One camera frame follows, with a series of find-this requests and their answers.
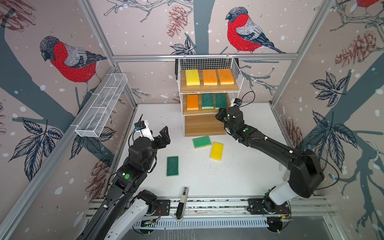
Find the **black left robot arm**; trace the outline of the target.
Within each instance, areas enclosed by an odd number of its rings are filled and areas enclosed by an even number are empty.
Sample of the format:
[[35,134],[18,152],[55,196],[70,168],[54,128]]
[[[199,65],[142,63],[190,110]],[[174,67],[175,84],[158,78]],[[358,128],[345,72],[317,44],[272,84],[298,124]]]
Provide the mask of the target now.
[[154,137],[149,129],[129,147],[129,155],[117,170],[106,199],[78,236],[79,240],[120,240],[144,215],[153,213],[157,196],[141,183],[157,164],[157,151],[170,144],[168,127]]

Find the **orange sponge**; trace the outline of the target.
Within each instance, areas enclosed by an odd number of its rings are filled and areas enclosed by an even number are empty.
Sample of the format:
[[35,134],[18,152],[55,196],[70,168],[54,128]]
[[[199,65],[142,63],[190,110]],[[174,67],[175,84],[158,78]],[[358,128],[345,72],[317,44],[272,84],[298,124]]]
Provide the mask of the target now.
[[199,110],[199,95],[197,94],[187,95],[187,110],[188,111]]
[[218,69],[221,85],[233,85],[235,83],[231,69]]
[[204,86],[217,86],[218,79],[216,70],[203,70]]

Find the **light green sponge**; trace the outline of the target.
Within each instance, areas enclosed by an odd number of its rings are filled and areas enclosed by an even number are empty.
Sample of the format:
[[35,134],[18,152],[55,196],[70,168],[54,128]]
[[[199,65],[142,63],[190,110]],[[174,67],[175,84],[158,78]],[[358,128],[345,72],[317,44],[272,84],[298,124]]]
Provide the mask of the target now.
[[193,139],[193,145],[194,149],[197,150],[205,147],[210,147],[212,145],[212,142],[209,136],[204,136]]

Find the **dark green sponge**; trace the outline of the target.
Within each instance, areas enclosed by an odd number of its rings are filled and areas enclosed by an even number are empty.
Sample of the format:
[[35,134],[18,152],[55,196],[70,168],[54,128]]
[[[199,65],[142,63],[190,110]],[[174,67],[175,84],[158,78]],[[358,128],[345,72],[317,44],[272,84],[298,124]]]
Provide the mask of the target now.
[[179,175],[179,157],[167,157],[167,177],[175,177]]
[[203,110],[214,109],[214,95],[213,94],[202,94],[202,109]]
[[228,107],[227,94],[215,94],[215,109]]

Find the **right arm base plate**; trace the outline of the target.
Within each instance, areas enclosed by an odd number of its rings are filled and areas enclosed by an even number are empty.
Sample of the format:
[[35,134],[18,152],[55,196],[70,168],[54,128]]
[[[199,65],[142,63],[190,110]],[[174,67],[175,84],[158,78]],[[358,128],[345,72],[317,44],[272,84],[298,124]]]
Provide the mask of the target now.
[[276,205],[271,200],[265,200],[261,198],[251,198],[247,200],[247,211],[252,215],[290,215],[291,210],[288,203],[284,203],[280,206]]

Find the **yellow sponge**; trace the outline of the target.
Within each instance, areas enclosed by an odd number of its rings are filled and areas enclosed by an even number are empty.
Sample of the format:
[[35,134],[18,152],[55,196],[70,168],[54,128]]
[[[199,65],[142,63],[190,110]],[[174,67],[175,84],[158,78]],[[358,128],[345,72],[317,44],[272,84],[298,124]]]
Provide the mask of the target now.
[[224,144],[213,142],[210,159],[221,161],[223,157],[223,150],[224,150]]
[[186,70],[186,85],[187,86],[199,86],[200,76],[198,70]]

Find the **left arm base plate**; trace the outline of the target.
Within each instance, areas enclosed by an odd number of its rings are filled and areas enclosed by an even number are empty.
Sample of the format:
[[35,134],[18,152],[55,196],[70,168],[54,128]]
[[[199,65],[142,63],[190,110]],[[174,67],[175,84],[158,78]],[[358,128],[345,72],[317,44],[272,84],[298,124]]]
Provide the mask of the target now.
[[149,205],[146,216],[168,216],[170,214],[171,201],[170,200],[156,200]]

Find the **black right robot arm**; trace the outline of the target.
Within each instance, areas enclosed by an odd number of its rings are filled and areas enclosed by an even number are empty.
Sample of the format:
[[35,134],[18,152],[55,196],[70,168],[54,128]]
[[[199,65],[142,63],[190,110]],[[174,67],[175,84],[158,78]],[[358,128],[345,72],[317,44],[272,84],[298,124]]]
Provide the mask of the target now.
[[313,151],[288,147],[245,124],[239,106],[220,108],[215,118],[238,143],[261,151],[290,171],[288,181],[273,187],[263,197],[263,207],[268,213],[275,213],[296,197],[309,198],[324,180],[320,160]]

